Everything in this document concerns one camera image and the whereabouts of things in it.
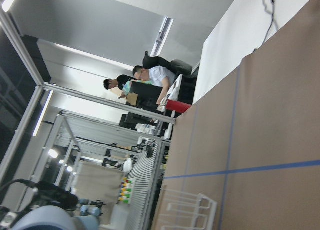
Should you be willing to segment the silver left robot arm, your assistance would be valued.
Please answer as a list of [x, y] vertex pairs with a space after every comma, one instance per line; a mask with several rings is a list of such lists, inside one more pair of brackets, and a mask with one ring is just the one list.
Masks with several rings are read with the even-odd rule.
[[73, 222], [76, 229], [97, 230], [100, 227], [99, 217], [101, 210], [96, 206], [83, 205], [80, 216], [74, 216]]

